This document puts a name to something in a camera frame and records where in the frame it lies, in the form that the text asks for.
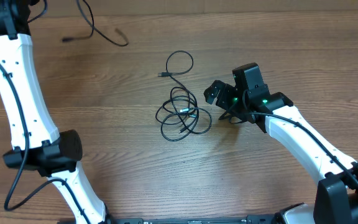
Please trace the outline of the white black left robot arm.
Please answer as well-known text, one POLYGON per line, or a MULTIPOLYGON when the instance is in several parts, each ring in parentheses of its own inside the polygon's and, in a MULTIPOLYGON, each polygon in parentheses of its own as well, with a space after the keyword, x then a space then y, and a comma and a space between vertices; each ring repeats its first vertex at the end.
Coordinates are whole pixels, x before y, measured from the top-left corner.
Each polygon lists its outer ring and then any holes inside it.
POLYGON ((30 6, 36 1, 0 0, 0 95, 11 129, 11 150, 3 156, 17 169, 4 209, 11 212, 48 184, 56 186, 73 212, 74 223, 112 223, 107 206, 95 194, 81 159, 83 148, 75 130, 60 132, 48 112, 35 71, 29 29, 30 6), (36 170, 47 181, 11 205, 25 170, 36 170))

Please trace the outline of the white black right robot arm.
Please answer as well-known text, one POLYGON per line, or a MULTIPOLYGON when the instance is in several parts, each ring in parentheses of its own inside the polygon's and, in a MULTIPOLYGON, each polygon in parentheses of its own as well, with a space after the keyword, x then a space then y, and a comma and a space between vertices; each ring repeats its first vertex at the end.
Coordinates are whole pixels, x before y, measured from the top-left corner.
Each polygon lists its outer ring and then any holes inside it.
POLYGON ((256 124, 294 156, 317 185, 315 203, 275 213, 269 223, 358 223, 358 162, 329 143, 283 93, 219 80, 205 89, 207 103, 225 110, 221 119, 256 124))

